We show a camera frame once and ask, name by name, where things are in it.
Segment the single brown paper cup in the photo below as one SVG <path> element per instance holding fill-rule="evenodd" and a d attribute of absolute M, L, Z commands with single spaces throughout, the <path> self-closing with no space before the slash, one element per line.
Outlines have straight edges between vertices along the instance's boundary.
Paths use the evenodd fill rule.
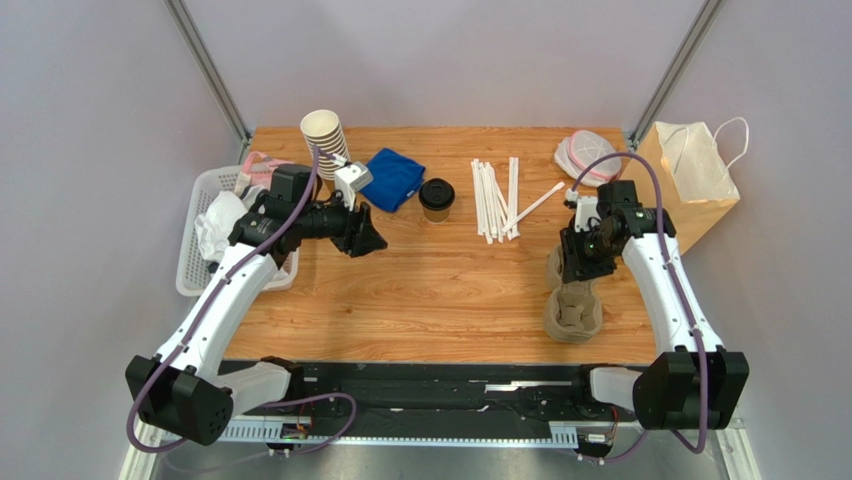
<path fill-rule="evenodd" d="M 423 214 L 426 220 L 432 224 L 442 224 L 446 222 L 450 216 L 452 205 L 440 205 L 433 207 L 423 204 Z"/>

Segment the black cup lid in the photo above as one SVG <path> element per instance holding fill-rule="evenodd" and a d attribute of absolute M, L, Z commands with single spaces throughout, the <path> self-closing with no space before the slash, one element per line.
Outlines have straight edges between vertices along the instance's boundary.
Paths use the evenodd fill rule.
<path fill-rule="evenodd" d="M 418 199 L 421 206 L 430 211 L 444 211 L 455 202 L 454 187 L 446 180 L 432 178 L 422 183 Z"/>

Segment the brown paper bag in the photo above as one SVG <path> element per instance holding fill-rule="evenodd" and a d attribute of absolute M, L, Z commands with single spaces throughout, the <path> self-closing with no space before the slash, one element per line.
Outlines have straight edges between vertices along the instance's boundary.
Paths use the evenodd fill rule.
<path fill-rule="evenodd" d="M 711 131 L 706 123 L 673 124 L 657 121 L 640 142 L 636 154 L 646 160 L 631 160 L 620 175 L 635 184 L 640 203 L 663 208 L 676 229 L 681 253 L 686 253 L 740 200 L 730 169 L 748 152 L 750 127 L 743 117 L 733 123 L 744 127 L 741 153 L 726 161 L 718 149 L 721 129 Z"/>

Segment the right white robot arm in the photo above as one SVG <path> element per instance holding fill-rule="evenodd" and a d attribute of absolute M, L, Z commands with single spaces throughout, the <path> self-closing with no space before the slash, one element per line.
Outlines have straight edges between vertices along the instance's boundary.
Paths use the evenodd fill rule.
<path fill-rule="evenodd" d="M 593 312 L 594 281 L 622 261 L 638 285 L 657 352 L 642 372 L 586 366 L 588 398 L 632 412 L 646 430 L 727 428 L 749 364 L 724 346 L 702 312 L 668 213 L 644 207 L 631 181 L 604 184 L 594 196 L 570 189 L 565 204 L 574 216 L 560 232 L 558 293 L 577 312 Z"/>

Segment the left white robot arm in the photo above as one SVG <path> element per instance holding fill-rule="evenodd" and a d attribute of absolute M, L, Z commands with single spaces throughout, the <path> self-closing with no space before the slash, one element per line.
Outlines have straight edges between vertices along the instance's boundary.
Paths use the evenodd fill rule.
<path fill-rule="evenodd" d="M 249 307 L 303 240 L 328 238 L 350 257 L 386 248 L 370 206 L 356 199 L 371 179 L 363 164 L 348 164 L 336 171 L 331 197 L 316 201 L 314 168 L 284 164 L 274 170 L 270 189 L 236 221 L 218 270 L 191 313 L 155 355 L 136 356 L 127 366 L 134 399 L 127 433 L 133 446 L 156 450 L 136 436 L 137 421 L 179 442 L 207 446 L 233 416 L 302 393 L 302 370 L 287 360 L 265 357 L 225 375 L 219 367 Z"/>

